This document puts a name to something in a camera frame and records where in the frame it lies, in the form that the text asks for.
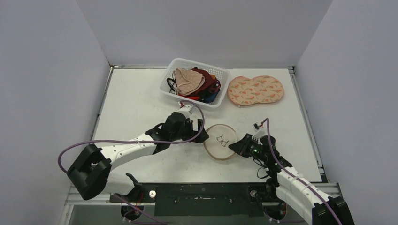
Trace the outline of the black and white bra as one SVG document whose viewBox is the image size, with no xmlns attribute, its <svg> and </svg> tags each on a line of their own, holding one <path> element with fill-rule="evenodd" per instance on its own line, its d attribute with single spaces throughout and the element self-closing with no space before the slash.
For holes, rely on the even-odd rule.
<svg viewBox="0 0 398 225">
<path fill-rule="evenodd" d="M 167 85 L 169 86 L 169 93 L 177 94 L 177 83 L 175 78 L 175 72 L 172 73 L 171 77 L 166 79 Z"/>
</svg>

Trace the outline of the beige lace bra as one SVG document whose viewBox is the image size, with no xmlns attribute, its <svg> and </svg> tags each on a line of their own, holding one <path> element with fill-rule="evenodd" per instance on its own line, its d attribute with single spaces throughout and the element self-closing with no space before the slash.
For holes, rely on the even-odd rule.
<svg viewBox="0 0 398 225">
<path fill-rule="evenodd" d="M 174 71 L 176 79 L 176 92 L 188 96 L 197 91 L 205 82 L 204 76 L 196 71 L 177 68 Z"/>
</svg>

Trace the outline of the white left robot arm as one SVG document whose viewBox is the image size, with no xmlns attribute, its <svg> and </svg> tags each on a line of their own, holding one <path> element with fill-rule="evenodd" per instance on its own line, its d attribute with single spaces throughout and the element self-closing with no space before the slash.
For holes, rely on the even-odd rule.
<svg viewBox="0 0 398 225">
<path fill-rule="evenodd" d="M 113 170 L 140 157 L 160 153 L 173 144 L 203 143 L 208 139 L 204 124 L 204 118 L 193 119 L 173 112 L 165 122 L 136 139 L 114 140 L 110 146 L 103 147 L 98 147 L 96 140 L 85 142 L 66 175 L 84 200 L 108 192 L 121 194 L 128 202 L 134 202 L 140 196 L 139 182 L 131 173 L 120 175 Z"/>
</svg>

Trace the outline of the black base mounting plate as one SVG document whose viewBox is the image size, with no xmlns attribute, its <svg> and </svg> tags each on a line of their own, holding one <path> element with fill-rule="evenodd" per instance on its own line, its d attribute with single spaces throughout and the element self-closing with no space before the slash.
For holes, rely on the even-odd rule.
<svg viewBox="0 0 398 225">
<path fill-rule="evenodd" d="M 289 212 L 285 203 L 260 183 L 143 183 L 127 195 L 114 194 L 113 203 L 124 200 L 150 203 L 155 216 L 262 216 L 282 219 Z"/>
</svg>

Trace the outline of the white round mesh laundry bag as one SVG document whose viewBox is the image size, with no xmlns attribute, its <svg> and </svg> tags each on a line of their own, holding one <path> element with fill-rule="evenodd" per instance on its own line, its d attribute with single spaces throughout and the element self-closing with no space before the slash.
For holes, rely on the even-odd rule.
<svg viewBox="0 0 398 225">
<path fill-rule="evenodd" d="M 236 153 L 229 148 L 237 142 L 236 131 L 225 124 L 215 124 L 206 130 L 209 138 L 203 142 L 206 152 L 215 160 L 225 161 L 233 158 Z"/>
</svg>

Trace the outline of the white plastic basket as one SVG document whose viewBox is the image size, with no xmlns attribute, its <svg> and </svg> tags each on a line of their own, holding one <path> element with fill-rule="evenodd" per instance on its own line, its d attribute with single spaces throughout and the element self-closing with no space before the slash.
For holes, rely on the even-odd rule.
<svg viewBox="0 0 398 225">
<path fill-rule="evenodd" d="M 222 100 L 224 99 L 224 96 L 227 92 L 228 89 L 228 84 L 231 81 L 231 73 L 223 68 L 215 67 L 212 65 L 200 63 L 197 61 L 192 61 L 192 60 L 187 60 L 183 58 L 175 58 L 171 61 L 169 66 L 166 68 L 162 75 L 162 79 L 160 82 L 159 90 L 162 94 L 165 94 L 166 96 L 169 96 L 171 98 L 176 98 L 178 101 L 180 100 L 189 100 L 186 97 L 179 96 L 177 94 L 172 93 L 170 90 L 171 88 L 167 84 L 167 78 L 172 78 L 172 72 L 175 71 L 177 68 L 183 68 L 183 69 L 188 69 L 188 68 L 195 68 L 197 67 L 198 69 L 203 69 L 207 72 L 209 72 L 211 75 L 215 75 L 215 77 L 218 79 L 218 81 L 221 82 L 221 89 L 215 96 L 213 102 L 210 103 L 204 103 L 200 102 L 197 100 L 191 100 L 192 102 L 196 103 L 197 105 L 200 105 L 203 108 L 206 108 L 208 110 L 212 108 L 217 108 Z"/>
</svg>

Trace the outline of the dark red garment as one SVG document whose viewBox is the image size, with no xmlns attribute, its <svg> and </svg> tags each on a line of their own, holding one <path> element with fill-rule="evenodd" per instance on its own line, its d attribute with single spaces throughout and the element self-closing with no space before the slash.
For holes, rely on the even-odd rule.
<svg viewBox="0 0 398 225">
<path fill-rule="evenodd" d="M 220 89 L 220 82 L 214 75 L 208 73 L 203 69 L 198 69 L 197 67 L 193 68 L 192 70 L 202 74 L 205 80 L 204 83 L 196 91 L 189 95 L 190 97 L 204 98 L 216 93 Z"/>
</svg>

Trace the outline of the navy blue bra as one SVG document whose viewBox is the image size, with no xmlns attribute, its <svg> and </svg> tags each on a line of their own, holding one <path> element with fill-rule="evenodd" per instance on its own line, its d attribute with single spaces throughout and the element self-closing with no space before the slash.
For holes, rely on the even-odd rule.
<svg viewBox="0 0 398 225">
<path fill-rule="evenodd" d="M 218 93 L 213 93 L 213 94 L 209 95 L 208 97 L 206 97 L 204 99 L 204 103 L 210 104 L 210 103 L 214 102 L 214 100 L 216 99 L 217 95 L 218 95 Z"/>
</svg>

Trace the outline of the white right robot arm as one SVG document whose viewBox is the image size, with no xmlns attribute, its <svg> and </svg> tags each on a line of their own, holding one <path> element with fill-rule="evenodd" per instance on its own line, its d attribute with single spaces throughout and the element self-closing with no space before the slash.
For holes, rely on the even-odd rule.
<svg viewBox="0 0 398 225">
<path fill-rule="evenodd" d="M 265 135 L 256 140 L 246 134 L 240 141 L 230 144 L 229 149 L 252 158 L 266 170 L 265 190 L 258 190 L 255 200 L 286 203 L 309 225 L 354 224 L 346 201 L 340 196 L 330 196 L 307 181 L 277 151 L 274 137 Z"/>
</svg>

